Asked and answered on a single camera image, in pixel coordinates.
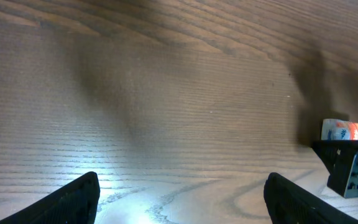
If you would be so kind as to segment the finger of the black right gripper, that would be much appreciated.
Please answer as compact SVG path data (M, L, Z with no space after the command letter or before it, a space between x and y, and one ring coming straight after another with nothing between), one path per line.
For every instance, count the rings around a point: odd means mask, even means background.
M319 140L311 148L329 172L327 186L344 198L358 197L358 140Z

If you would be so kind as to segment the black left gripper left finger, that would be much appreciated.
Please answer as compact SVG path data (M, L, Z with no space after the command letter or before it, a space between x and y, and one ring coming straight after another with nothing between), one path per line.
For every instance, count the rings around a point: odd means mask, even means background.
M98 175L87 172L32 205L0 220L0 224L93 224L99 197Z

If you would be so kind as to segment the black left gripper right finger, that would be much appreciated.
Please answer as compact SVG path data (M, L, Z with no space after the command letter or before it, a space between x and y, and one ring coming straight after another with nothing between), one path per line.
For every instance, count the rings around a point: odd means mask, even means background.
M273 224L358 224L276 172L269 174L264 185L264 200Z

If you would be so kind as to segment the orange small carton box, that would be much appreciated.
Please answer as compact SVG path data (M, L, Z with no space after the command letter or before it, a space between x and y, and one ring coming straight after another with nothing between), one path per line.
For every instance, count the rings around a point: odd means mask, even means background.
M321 140L358 141L358 123L340 119L324 119Z

